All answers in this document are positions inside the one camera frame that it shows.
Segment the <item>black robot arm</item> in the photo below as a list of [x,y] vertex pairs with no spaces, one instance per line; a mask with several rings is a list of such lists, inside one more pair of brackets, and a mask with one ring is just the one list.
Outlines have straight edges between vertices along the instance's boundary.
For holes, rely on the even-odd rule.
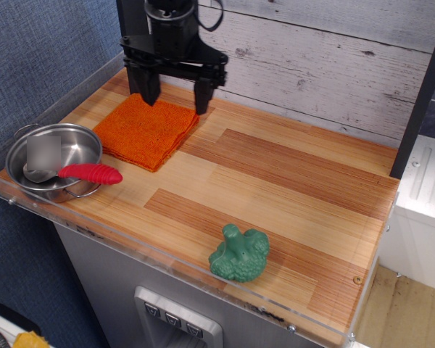
[[161,76],[191,80],[196,113],[206,113],[225,85],[228,56],[200,38],[197,1],[118,1],[117,13],[130,92],[152,106]]

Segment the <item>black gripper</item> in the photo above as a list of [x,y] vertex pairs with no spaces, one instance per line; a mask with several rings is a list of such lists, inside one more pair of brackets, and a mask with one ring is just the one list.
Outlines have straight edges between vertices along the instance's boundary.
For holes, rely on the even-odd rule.
[[225,85],[228,56],[203,42],[199,30],[216,30],[223,15],[207,27],[199,19],[198,7],[144,9],[152,37],[154,72],[127,66],[130,93],[140,94],[144,102],[153,106],[161,92],[161,75],[193,80],[196,113],[205,114],[215,87]]

